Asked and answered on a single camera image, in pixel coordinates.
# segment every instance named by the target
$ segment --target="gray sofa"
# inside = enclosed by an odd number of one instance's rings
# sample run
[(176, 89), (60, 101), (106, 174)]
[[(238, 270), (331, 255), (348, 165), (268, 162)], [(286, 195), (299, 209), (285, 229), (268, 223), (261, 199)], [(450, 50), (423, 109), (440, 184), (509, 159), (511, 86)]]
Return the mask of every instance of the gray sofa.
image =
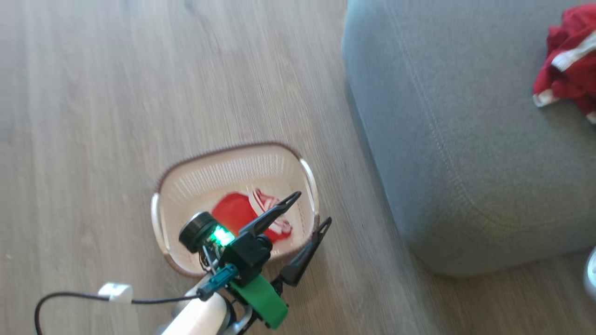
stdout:
[(343, 55), (399, 233), (475, 275), (596, 244), (596, 127), (537, 109), (549, 25), (573, 0), (350, 0)]

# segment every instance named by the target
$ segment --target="white cable clip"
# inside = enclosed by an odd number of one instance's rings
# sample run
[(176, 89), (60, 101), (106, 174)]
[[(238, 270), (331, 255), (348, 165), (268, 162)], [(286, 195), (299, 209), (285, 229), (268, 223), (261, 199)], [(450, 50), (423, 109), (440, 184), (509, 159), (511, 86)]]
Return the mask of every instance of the white cable clip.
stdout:
[(106, 283), (97, 294), (110, 297), (111, 302), (132, 303), (132, 286), (128, 284)]

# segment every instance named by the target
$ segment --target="green led light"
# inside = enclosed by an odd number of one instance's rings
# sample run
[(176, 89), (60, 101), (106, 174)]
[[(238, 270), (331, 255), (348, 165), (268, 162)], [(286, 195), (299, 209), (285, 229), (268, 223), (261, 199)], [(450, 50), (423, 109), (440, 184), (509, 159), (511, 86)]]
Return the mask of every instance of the green led light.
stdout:
[(224, 227), (218, 226), (215, 228), (213, 234), (211, 234), (211, 239), (215, 239), (220, 246), (225, 247), (228, 244), (232, 243), (236, 238), (234, 235), (227, 231)]

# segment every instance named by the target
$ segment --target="red and white garment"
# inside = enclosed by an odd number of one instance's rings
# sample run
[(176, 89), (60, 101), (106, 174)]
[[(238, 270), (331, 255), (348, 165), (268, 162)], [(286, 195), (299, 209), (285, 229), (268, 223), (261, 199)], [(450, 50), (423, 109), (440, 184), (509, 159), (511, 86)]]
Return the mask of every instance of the red and white garment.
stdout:
[[(242, 227), (265, 213), (278, 202), (280, 202), (278, 198), (264, 194), (258, 188), (249, 194), (232, 192), (219, 200), (211, 214), (234, 236), (238, 236), (238, 232)], [(292, 226), (283, 215), (279, 216), (265, 231), (265, 235), (269, 237), (272, 243), (285, 240), (291, 233)]]
[(548, 29), (547, 47), (534, 83), (534, 103), (542, 107), (572, 99), (596, 124), (596, 4), (566, 10), (561, 26)]

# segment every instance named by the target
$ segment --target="black cable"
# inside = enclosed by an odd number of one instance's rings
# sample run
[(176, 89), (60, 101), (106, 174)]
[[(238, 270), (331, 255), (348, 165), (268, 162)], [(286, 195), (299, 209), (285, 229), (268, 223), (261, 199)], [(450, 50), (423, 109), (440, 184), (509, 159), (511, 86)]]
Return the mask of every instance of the black cable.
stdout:
[[(46, 295), (43, 297), (38, 304), (35, 306), (35, 332), (37, 335), (44, 335), (41, 331), (41, 325), (39, 322), (39, 312), (41, 311), (41, 306), (47, 301), (55, 297), (75, 297), (80, 299), (89, 299), (89, 300), (96, 300), (96, 301), (110, 301), (110, 297), (106, 296), (99, 296), (97, 294), (89, 294), (89, 293), (79, 293), (79, 292), (54, 292)], [(156, 305), (159, 303), (169, 303), (169, 302), (179, 302), (185, 300), (193, 300), (193, 299), (200, 299), (200, 296), (197, 294), (195, 296), (185, 296), (185, 297), (176, 297), (176, 298), (166, 298), (166, 299), (132, 299), (131, 304), (133, 305)]]

